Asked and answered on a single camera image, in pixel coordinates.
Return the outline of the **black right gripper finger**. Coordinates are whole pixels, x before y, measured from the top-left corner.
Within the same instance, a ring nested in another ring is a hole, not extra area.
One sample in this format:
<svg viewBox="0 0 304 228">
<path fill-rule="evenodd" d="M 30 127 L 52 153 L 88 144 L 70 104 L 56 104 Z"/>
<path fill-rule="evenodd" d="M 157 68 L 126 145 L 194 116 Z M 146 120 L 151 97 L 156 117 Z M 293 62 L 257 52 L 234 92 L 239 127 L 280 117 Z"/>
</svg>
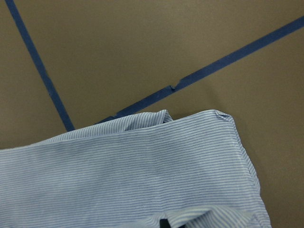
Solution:
<svg viewBox="0 0 304 228">
<path fill-rule="evenodd" d="M 171 228 L 167 219 L 160 219 L 160 228 Z"/>
</svg>

